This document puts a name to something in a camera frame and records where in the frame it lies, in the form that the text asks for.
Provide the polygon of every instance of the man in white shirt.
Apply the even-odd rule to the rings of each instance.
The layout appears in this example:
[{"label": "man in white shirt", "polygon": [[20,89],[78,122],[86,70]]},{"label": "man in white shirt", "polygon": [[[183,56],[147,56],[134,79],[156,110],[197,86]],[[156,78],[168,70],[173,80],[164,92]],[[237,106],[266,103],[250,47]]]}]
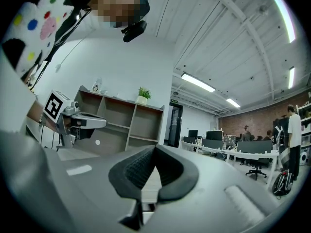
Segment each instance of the man in white shirt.
[{"label": "man in white shirt", "polygon": [[293,180],[297,180],[299,174],[299,159],[300,159],[300,147],[301,147],[301,120],[300,116],[294,112],[294,106],[289,105],[287,107],[288,116],[290,117],[288,122],[288,133],[290,139],[288,145],[290,147],[290,173],[293,175]]}]

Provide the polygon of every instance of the desk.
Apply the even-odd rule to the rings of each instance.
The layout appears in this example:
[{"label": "desk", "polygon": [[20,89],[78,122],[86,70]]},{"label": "desk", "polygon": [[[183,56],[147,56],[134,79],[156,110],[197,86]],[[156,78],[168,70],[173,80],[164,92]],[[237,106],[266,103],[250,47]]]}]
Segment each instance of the desk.
[{"label": "desk", "polygon": [[270,173],[268,175],[268,182],[266,185],[266,189],[268,190],[270,183],[272,181],[272,177],[273,177],[273,172],[276,169],[276,160],[279,156],[279,153],[276,151],[271,151],[271,153],[242,153],[242,152],[235,152],[232,150],[217,150],[217,149],[211,149],[208,147],[203,147],[203,146],[199,146],[197,144],[191,144],[191,143],[187,143],[187,142],[181,142],[182,143],[182,148],[184,150],[188,150],[186,149],[187,147],[197,147],[202,151],[206,151],[206,152],[211,152],[211,153],[223,153],[223,154],[227,154],[227,160],[226,162],[229,163],[230,160],[230,156],[233,155],[234,156],[234,160],[233,160],[233,166],[235,164],[236,158],[242,158],[242,159],[249,159],[249,160],[258,160],[259,158],[264,158],[264,159],[273,159],[272,161],[272,166],[271,166],[271,170]]}]

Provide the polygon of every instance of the ceiling light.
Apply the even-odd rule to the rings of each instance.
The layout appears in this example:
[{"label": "ceiling light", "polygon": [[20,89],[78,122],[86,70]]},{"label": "ceiling light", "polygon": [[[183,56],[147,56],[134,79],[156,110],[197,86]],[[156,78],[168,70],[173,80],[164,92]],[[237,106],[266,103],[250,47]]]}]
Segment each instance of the ceiling light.
[{"label": "ceiling light", "polygon": [[235,101],[233,101],[232,99],[227,99],[227,101],[228,101],[229,103],[231,103],[233,106],[235,106],[235,107],[237,107],[237,108],[240,108],[240,106],[239,106]]},{"label": "ceiling light", "polygon": [[291,89],[294,85],[295,67],[290,69],[290,81],[288,83],[288,88]]},{"label": "ceiling light", "polygon": [[195,84],[195,85],[205,89],[206,91],[209,91],[209,92],[215,91],[215,89],[210,87],[208,84],[198,80],[197,78],[195,78],[195,77],[193,77],[193,76],[191,76],[191,75],[189,75],[187,73],[184,73],[183,75],[181,75],[181,78],[183,80],[186,80],[186,81],[188,81],[190,83],[193,83],[193,84]]},{"label": "ceiling light", "polygon": [[288,38],[290,43],[292,41],[294,41],[296,39],[295,36],[295,32],[294,32],[294,27],[293,27],[293,23],[290,17],[290,14],[288,13],[286,4],[284,2],[284,0],[274,0],[278,6],[278,9],[280,10],[283,20],[285,22],[286,25],[286,29],[287,29],[287,34],[288,34]]}]

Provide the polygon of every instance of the white pot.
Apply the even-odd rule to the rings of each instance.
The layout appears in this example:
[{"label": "white pot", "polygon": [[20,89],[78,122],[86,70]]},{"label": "white pot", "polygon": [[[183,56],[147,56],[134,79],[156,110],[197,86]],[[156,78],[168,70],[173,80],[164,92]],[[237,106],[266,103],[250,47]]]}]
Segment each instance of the white pot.
[{"label": "white pot", "polygon": [[140,103],[142,105],[147,105],[147,99],[145,97],[138,96],[136,103]]}]

